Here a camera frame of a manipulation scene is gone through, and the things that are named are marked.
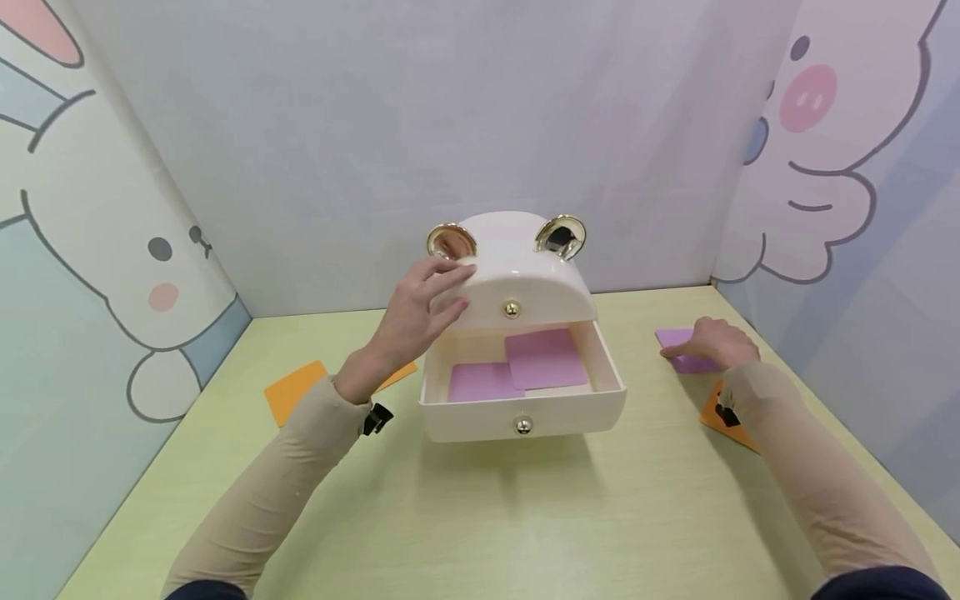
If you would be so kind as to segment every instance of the cartoon bunny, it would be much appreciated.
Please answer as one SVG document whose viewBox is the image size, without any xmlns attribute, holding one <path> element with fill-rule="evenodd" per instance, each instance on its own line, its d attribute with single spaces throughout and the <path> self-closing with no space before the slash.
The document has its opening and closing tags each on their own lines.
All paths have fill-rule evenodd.
<svg viewBox="0 0 960 600">
<path fill-rule="evenodd" d="M 7 2 L 0 22 L 44 56 L 83 64 L 44 0 Z M 0 119 L 33 132 L 19 174 L 24 218 L 148 350 L 128 381 L 131 408 L 144 420 L 179 419 L 200 392 L 181 349 L 236 296 L 211 246 L 162 166 L 145 162 L 96 91 L 67 98 L 0 59 Z"/>
<path fill-rule="evenodd" d="M 926 37 L 945 0 L 804 0 L 728 217 L 714 276 L 756 269 L 827 276 L 833 246 L 870 224 L 856 172 L 903 129 L 930 70 Z"/>
</svg>

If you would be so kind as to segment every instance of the light green table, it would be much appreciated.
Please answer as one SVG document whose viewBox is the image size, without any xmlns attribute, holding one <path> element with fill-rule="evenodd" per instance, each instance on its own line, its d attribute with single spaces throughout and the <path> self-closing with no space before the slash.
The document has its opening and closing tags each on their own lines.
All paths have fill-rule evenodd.
<svg viewBox="0 0 960 600">
<path fill-rule="evenodd" d="M 654 329 L 711 315 L 710 287 L 596 298 L 630 395 L 614 430 L 433 444 L 420 373 L 377 397 L 396 418 L 361 438 L 277 552 L 258 598 L 803 597 L 818 567 L 759 457 L 698 422 L 715 376 L 673 373 Z M 60 600 L 154 599 L 170 563 L 275 434 L 263 390 L 311 360 L 332 370 L 379 311 L 255 320 L 90 550 Z M 782 364 L 760 342 L 764 358 Z M 960 549 L 801 384 L 807 402 L 907 515 L 960 598 Z"/>
</svg>

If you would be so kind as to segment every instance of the gold bear ear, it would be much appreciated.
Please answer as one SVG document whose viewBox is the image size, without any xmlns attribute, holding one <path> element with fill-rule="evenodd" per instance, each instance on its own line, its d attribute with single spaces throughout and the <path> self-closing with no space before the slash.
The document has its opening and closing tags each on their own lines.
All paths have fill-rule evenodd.
<svg viewBox="0 0 960 600">
<path fill-rule="evenodd" d="M 561 260 L 570 260 L 587 242 L 587 228 L 572 215 L 560 215 L 543 224 L 537 233 L 535 252 L 555 252 Z"/>
<path fill-rule="evenodd" d="M 426 251 L 431 256 L 460 260 L 477 255 L 477 242 L 469 231 L 456 223 L 444 223 L 431 229 L 426 236 Z"/>
</svg>

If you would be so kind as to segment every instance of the hand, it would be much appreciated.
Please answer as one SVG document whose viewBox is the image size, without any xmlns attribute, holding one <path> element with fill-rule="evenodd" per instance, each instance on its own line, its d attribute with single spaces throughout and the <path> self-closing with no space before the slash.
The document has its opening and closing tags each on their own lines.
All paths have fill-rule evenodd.
<svg viewBox="0 0 960 600">
<path fill-rule="evenodd" d="M 760 360 L 759 348 L 746 333 L 723 319 L 710 317 L 697 320 L 693 326 L 693 336 L 687 342 L 660 351 L 660 356 L 666 358 L 681 354 L 706 356 L 724 371 Z"/>
<path fill-rule="evenodd" d="M 337 373 L 335 386 L 345 400 L 362 404 L 401 367 L 419 358 L 467 309 L 467 299 L 433 299 L 470 278 L 474 265 L 439 257 L 414 263 L 400 280 L 387 312 L 370 342 L 355 351 Z"/>
</svg>

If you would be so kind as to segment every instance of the black clip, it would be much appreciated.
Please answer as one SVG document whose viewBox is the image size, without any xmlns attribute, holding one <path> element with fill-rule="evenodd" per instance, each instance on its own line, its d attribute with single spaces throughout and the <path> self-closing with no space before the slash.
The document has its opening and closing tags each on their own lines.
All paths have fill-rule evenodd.
<svg viewBox="0 0 960 600">
<path fill-rule="evenodd" d="M 370 414 L 363 421 L 363 434 L 369 436 L 371 433 L 380 433 L 383 426 L 394 417 L 394 414 L 387 410 L 382 404 L 374 404 Z"/>
<path fill-rule="evenodd" d="M 736 413 L 734 413 L 731 409 L 724 408 L 723 406 L 717 404 L 716 411 L 720 419 L 723 420 L 723 424 L 727 425 L 728 427 L 736 427 L 740 424 L 740 419 L 736 417 Z"/>
</svg>

